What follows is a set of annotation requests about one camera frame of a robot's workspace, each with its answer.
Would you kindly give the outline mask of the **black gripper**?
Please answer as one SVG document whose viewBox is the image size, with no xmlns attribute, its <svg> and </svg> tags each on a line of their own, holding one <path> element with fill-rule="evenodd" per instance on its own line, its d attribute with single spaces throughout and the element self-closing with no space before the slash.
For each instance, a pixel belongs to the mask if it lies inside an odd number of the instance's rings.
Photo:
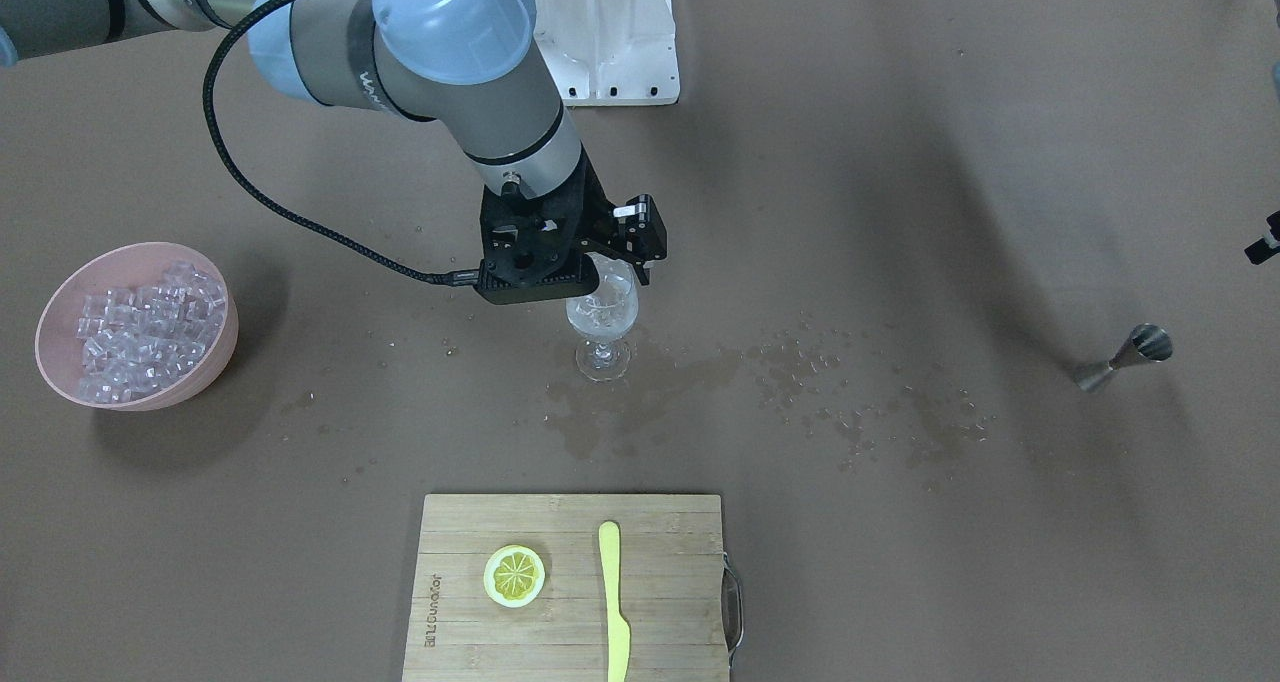
<svg viewBox="0 0 1280 682">
<path fill-rule="evenodd" d="M 483 261 L 474 285 L 492 305 L 588 296 L 599 275 L 588 258 L 602 252 L 628 264 L 641 287 L 668 257 L 666 221 L 652 194 L 623 205 L 605 198 L 588 154 L 561 186 L 530 198 L 486 189 L 480 205 Z"/>
</svg>

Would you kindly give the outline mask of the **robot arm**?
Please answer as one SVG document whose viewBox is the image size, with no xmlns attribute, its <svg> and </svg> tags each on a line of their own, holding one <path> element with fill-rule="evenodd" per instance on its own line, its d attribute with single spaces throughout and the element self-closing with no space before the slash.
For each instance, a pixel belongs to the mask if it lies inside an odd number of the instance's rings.
<svg viewBox="0 0 1280 682">
<path fill-rule="evenodd" d="M 201 84 L 212 148 L 269 211 L 422 284 L 471 287 L 492 305 L 570 299 L 605 261 L 652 282 L 667 255 L 657 203 L 608 200 L 535 44 L 536 0 L 1 0 L 3 64 L 165 29 L 223 29 Z M 289 211 L 233 161 L 215 111 L 225 59 L 246 38 L 291 99 L 442 122 L 483 179 L 476 267 L 422 273 Z"/>
</svg>

